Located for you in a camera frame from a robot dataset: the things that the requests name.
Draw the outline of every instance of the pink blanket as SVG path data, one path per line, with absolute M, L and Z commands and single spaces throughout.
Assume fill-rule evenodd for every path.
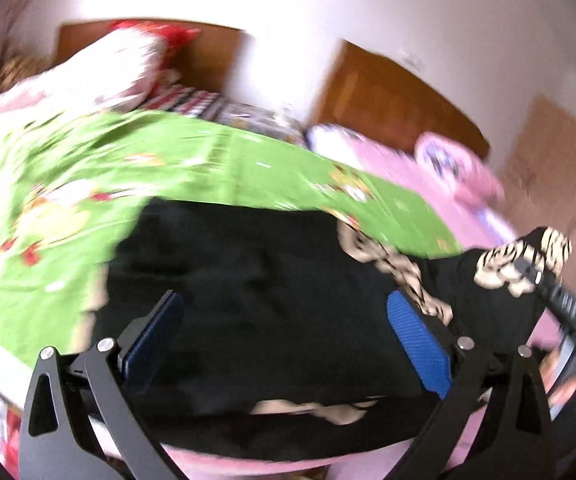
M 435 177 L 421 168 L 414 158 L 363 136 L 349 134 L 346 142 L 364 171 L 419 193 L 434 208 L 464 249 L 498 245 L 499 238 L 482 224 L 478 216 L 466 206 L 456 203 L 437 184 Z
M 415 143 L 415 160 L 455 202 L 473 210 L 503 200 L 504 188 L 481 159 L 455 140 L 426 132 Z

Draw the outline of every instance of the green blanket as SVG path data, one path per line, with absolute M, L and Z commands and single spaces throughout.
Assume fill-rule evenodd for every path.
M 67 351 L 98 266 L 151 196 L 324 209 L 402 252 L 460 250 L 421 197 L 302 148 L 167 112 L 0 118 L 0 344 Z

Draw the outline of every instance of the blue foam pad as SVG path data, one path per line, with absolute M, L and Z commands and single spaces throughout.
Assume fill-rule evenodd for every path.
M 452 384 L 450 357 L 414 309 L 398 290 L 388 296 L 386 313 L 392 330 L 401 341 L 423 387 L 430 392 L 436 392 L 443 399 Z
M 154 315 L 142 318 L 146 324 L 122 362 L 121 386 L 125 391 L 142 392 L 152 382 L 179 332 L 184 312 L 183 298 L 169 291 L 157 304 Z

